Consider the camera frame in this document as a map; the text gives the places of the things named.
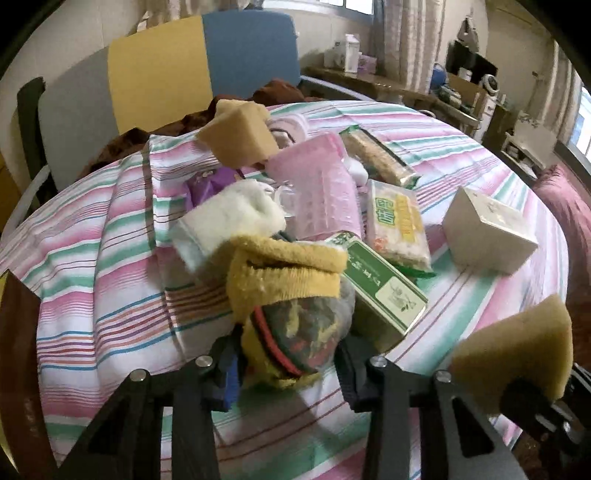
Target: snack bar package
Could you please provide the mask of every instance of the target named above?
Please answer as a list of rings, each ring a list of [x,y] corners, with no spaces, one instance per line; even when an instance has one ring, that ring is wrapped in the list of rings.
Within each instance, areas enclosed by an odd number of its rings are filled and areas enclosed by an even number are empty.
[[[413,192],[368,181],[366,243],[409,277],[432,277],[427,235]]]
[[[340,133],[350,156],[357,155],[369,177],[412,189],[420,175],[367,130],[353,125]]]

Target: food package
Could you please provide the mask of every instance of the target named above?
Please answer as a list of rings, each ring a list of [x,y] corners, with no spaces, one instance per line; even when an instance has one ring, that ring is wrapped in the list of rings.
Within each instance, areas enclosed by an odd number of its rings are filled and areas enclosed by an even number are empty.
[[[352,233],[338,233],[326,242],[349,254],[343,277],[356,293],[351,331],[378,352],[389,352],[427,310],[427,296]]]
[[[420,175],[367,130],[353,125],[340,133],[347,153],[357,155],[369,177],[412,189]]]
[[[367,244],[402,273],[432,277],[427,235],[413,192],[368,181]]]

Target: curtain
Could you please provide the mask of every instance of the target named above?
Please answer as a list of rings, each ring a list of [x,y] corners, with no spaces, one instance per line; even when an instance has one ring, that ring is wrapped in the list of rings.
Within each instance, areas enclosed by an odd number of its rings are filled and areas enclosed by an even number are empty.
[[[378,73],[427,93],[443,26],[444,0],[374,0]]]
[[[548,55],[543,98],[538,121],[556,134],[558,140],[567,144],[579,114],[581,77],[574,69],[556,40]]]

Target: sponge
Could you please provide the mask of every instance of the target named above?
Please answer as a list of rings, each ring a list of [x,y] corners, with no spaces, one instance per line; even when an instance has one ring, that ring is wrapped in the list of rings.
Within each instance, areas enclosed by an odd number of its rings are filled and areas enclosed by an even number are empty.
[[[225,99],[225,98],[220,98],[217,101],[215,117],[218,117],[226,112],[229,112],[230,110],[236,108],[237,106],[242,106],[245,103],[253,103],[254,105],[256,105],[256,109],[259,111],[259,113],[261,114],[261,118],[265,122],[271,118],[271,114],[269,113],[269,110],[267,110],[264,105],[260,105],[255,102],[248,102],[247,100],[229,100],[229,99]]]
[[[266,161],[279,152],[259,105],[247,102],[216,116],[196,135],[222,163],[241,168]]]
[[[453,351],[449,371],[485,413],[497,414],[506,386],[518,378],[550,401],[562,397],[572,365],[570,316],[554,294],[471,334]]]

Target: tissue box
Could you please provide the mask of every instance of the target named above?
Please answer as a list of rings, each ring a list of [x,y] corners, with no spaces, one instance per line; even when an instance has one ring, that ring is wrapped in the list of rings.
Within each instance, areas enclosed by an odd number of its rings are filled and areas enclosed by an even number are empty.
[[[538,248],[521,212],[465,187],[456,192],[443,230],[459,265],[512,274]]]
[[[398,344],[427,308],[427,297],[396,268],[349,232],[326,240],[347,249],[343,276],[356,293],[351,330],[380,353]]]

